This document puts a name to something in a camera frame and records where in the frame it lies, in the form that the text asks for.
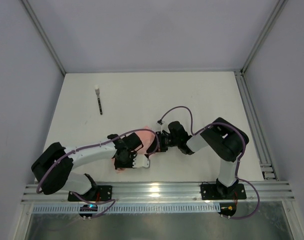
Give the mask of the pink cloth napkin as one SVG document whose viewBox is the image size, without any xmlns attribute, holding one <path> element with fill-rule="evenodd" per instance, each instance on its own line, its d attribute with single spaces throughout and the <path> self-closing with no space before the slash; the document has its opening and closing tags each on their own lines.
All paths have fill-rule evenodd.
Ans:
<svg viewBox="0 0 304 240">
<path fill-rule="evenodd" d="M 144 129 L 144 130 L 135 131 L 135 132 L 131 132 L 131 133 L 136 133 L 138 135 L 138 137 L 140 138 L 142 144 L 144 145 L 142 149 L 137 151 L 137 153 L 138 153 L 137 155 L 145 155 L 146 157 L 149 158 L 149 155 L 157 147 L 157 140 L 156 140 L 156 136 L 154 134 L 154 130 L 152 130 L 150 127 L 148 127 L 146 125 L 146 126 L 142 127 L 142 129 Z M 121 173 L 121 172 L 123 172 L 127 169 L 133 169 L 133 168 L 115 169 L 115 171 L 118 172 L 118 173 Z"/>
</svg>

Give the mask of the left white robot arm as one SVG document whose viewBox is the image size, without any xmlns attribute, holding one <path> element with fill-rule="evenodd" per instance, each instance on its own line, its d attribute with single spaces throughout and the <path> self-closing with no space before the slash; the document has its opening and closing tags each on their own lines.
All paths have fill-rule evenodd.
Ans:
<svg viewBox="0 0 304 240">
<path fill-rule="evenodd" d="M 136 133 L 111 134 L 102 142 L 81 147 L 51 144 L 33 163 L 31 170 L 38 181 L 37 193 L 51 195 L 59 190 L 69 191 L 89 201 L 96 197 L 99 187 L 88 174 L 73 172 L 83 165 L 114 160 L 116 169 L 133 168 L 137 151 L 143 143 Z"/>
</svg>

